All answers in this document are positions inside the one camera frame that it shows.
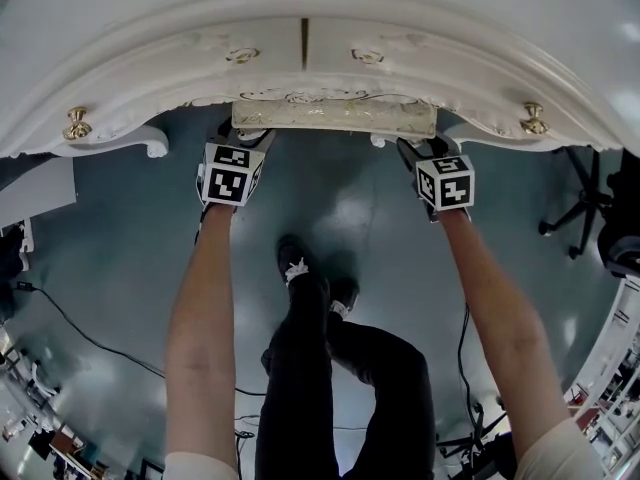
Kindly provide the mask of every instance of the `black pants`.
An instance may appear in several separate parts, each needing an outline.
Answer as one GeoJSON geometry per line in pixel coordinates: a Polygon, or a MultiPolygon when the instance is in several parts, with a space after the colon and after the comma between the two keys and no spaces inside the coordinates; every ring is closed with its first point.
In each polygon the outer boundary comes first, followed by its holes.
{"type": "Polygon", "coordinates": [[[24,235],[18,226],[13,226],[3,237],[0,237],[0,282],[11,281],[22,272],[20,247],[24,235]]]}
{"type": "Polygon", "coordinates": [[[432,479],[435,424],[424,356],[388,332],[328,314],[326,287],[310,274],[295,278],[289,293],[289,314],[263,356],[269,387],[256,479],[340,478],[332,358],[372,385],[376,396],[364,446],[344,478],[432,479]]]}

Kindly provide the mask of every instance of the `shoe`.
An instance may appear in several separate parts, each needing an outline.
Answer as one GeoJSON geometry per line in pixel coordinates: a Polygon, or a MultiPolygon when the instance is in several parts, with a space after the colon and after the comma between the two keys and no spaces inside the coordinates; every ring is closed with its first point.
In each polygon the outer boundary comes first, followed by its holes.
{"type": "Polygon", "coordinates": [[[329,311],[337,313],[344,320],[353,310],[358,300],[360,289],[358,283],[352,278],[338,279],[331,283],[331,306],[329,311]]]}
{"type": "Polygon", "coordinates": [[[297,236],[283,236],[278,240],[277,251],[278,270],[287,286],[298,276],[316,273],[315,258],[297,236]]]}
{"type": "Polygon", "coordinates": [[[22,246],[20,247],[21,252],[33,252],[34,244],[33,244],[33,230],[31,228],[31,219],[24,219],[19,224],[20,229],[22,230],[22,246]]]}

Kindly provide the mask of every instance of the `chair wheel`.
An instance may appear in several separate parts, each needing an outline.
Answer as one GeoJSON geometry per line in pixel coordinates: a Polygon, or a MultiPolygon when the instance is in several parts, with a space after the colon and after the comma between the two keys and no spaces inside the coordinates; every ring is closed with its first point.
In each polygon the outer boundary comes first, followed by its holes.
{"type": "Polygon", "coordinates": [[[538,225],[538,233],[540,233],[542,236],[551,236],[551,230],[549,229],[549,223],[545,222],[545,221],[540,221],[540,224],[538,225]]]}

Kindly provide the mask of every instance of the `white shoelace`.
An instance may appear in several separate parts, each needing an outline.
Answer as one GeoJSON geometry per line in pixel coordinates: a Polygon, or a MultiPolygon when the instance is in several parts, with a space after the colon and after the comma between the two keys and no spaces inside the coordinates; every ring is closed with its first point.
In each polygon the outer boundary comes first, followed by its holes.
{"type": "Polygon", "coordinates": [[[291,265],[291,267],[284,273],[287,278],[287,286],[289,286],[289,283],[296,277],[309,273],[309,267],[304,264],[304,258],[300,258],[300,263],[297,265],[294,265],[293,263],[289,263],[289,265],[291,265]]]}
{"type": "Polygon", "coordinates": [[[331,302],[329,311],[338,313],[343,320],[345,320],[347,318],[347,315],[349,314],[349,309],[347,308],[347,306],[345,306],[342,302],[338,302],[337,300],[331,302]]]}

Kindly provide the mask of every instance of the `chair leg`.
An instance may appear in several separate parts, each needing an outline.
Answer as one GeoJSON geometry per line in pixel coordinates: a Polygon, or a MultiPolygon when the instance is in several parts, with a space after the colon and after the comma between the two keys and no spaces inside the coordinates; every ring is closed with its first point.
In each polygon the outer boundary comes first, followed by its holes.
{"type": "Polygon", "coordinates": [[[496,428],[498,426],[498,424],[507,416],[507,413],[502,413],[501,416],[498,416],[493,423],[491,423],[491,425],[489,425],[488,427],[486,427],[483,431],[482,431],[482,437],[486,436],[489,432],[491,432],[494,428],[496,428]]]}
{"type": "MultiPolygon", "coordinates": [[[[597,191],[598,190],[597,183],[594,186],[594,184],[591,181],[591,176],[589,176],[589,173],[587,173],[587,170],[582,165],[582,162],[578,158],[578,155],[576,155],[576,152],[571,148],[566,148],[566,151],[567,151],[567,155],[569,156],[569,160],[571,160],[571,163],[573,164],[573,168],[576,170],[576,173],[578,174],[578,178],[580,178],[580,183],[582,183],[582,187],[584,188],[584,190],[587,192],[592,192],[594,190],[597,191]]],[[[594,155],[596,157],[598,156],[598,154],[595,151],[594,151],[594,155]]],[[[593,171],[594,161],[597,161],[597,159],[594,158],[592,160],[592,171],[593,171]]]]}
{"type": "Polygon", "coordinates": [[[569,210],[558,222],[555,224],[549,224],[548,222],[542,221],[540,226],[538,227],[538,231],[541,235],[550,235],[554,231],[563,228],[570,222],[576,220],[580,215],[587,211],[589,207],[588,203],[584,201],[578,201],[571,210],[569,210]]]}
{"type": "Polygon", "coordinates": [[[436,442],[436,446],[450,447],[450,446],[469,446],[473,438],[471,437],[462,437],[460,439],[452,439],[450,441],[438,441],[436,442]]]}
{"type": "Polygon", "coordinates": [[[589,205],[587,208],[587,215],[584,219],[584,228],[582,228],[582,238],[580,239],[580,247],[571,247],[569,249],[569,256],[572,260],[575,260],[578,256],[582,256],[587,248],[587,242],[589,241],[591,229],[593,228],[593,221],[596,218],[596,211],[595,206],[589,205]]]}
{"type": "Polygon", "coordinates": [[[464,452],[466,450],[469,449],[469,446],[471,445],[472,441],[471,439],[469,439],[469,444],[465,444],[463,446],[459,446],[458,448],[454,448],[453,450],[447,451],[446,448],[440,448],[440,454],[442,455],[442,458],[444,459],[448,459],[449,457],[452,457],[453,455],[456,455],[460,452],[464,452]]]}

